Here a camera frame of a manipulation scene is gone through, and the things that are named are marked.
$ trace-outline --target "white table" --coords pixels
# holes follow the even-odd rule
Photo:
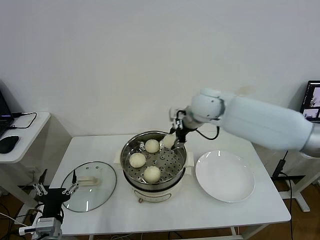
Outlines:
[[[194,161],[209,151],[226,150],[244,158],[254,172],[255,189],[245,201],[226,203],[209,196],[198,184],[195,174],[183,177],[177,195],[160,203],[138,203],[114,157],[133,135],[74,137],[52,180],[51,188],[59,188],[65,177],[77,166],[101,161],[114,167],[117,184],[110,199],[85,213],[64,208],[64,235],[98,235],[161,232],[251,226],[242,235],[225,239],[248,239],[268,224],[287,222],[291,216],[260,161],[252,144],[221,131],[215,141],[196,132],[187,136],[187,147]]]
[[[12,125],[25,127],[29,125],[33,118],[33,114],[21,116],[16,118]],[[15,181],[12,180],[14,176],[9,176],[6,173],[5,169],[7,166],[5,164],[13,164],[12,166],[16,175],[23,176],[28,181],[31,180],[30,176],[27,175],[26,168],[19,161],[24,157],[49,118],[49,112],[37,112],[37,117],[30,127],[26,129],[10,129],[1,136],[1,139],[8,136],[19,136],[19,140],[11,152],[6,154],[0,153],[0,186],[29,207],[34,207],[37,202],[15,184]]]

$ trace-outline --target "white robotic arm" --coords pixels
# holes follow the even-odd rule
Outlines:
[[[297,150],[320,157],[320,125],[297,111],[250,98],[206,88],[187,108],[171,109],[170,119],[177,130],[177,144],[184,143],[188,132],[211,123],[269,149]]]

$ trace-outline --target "black mouse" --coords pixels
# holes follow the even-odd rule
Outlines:
[[[14,149],[16,143],[18,142],[18,136],[7,136],[0,140],[0,154],[7,154]]]

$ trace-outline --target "steamed bun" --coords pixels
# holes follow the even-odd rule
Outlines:
[[[129,163],[133,168],[140,168],[146,163],[146,157],[142,153],[134,153],[129,158]]]
[[[159,151],[160,143],[155,139],[150,139],[146,141],[144,147],[148,153],[154,154]]]
[[[176,134],[168,134],[163,138],[164,147],[171,149],[171,147],[175,144]]]
[[[159,181],[161,177],[160,169],[156,166],[149,166],[143,173],[144,180],[147,183],[154,184]]]

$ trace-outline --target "wooden floor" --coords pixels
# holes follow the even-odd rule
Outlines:
[[[287,191],[288,187],[284,181],[276,181],[275,185],[279,191]],[[320,240],[320,187],[318,185],[310,185],[303,192],[302,195],[308,203],[311,211],[302,212],[295,200],[292,200],[292,226],[294,240]],[[284,201],[289,209],[290,200]],[[11,217],[17,214],[17,211],[22,206],[22,203],[13,197],[12,195],[0,197],[0,203],[5,205]],[[6,210],[0,205],[0,212],[7,214]],[[30,225],[30,221],[27,218],[24,222],[26,225]],[[8,231],[9,220],[0,219],[0,240],[22,240],[14,234],[10,237],[3,238]],[[19,226],[13,225],[11,230],[18,229]],[[240,227],[239,231],[242,233],[246,228]],[[206,229],[206,230],[191,230],[191,231],[178,231],[175,232],[152,232],[143,233],[143,240],[168,240],[168,239],[189,239],[189,238],[205,238],[230,235],[229,228],[223,229]],[[109,240],[111,235],[95,236],[96,240]],[[79,240],[87,240],[88,236],[77,236]],[[123,237],[127,240],[140,240],[141,233],[132,234],[128,237]],[[254,235],[251,240],[290,240],[290,223],[271,224],[262,231]]]

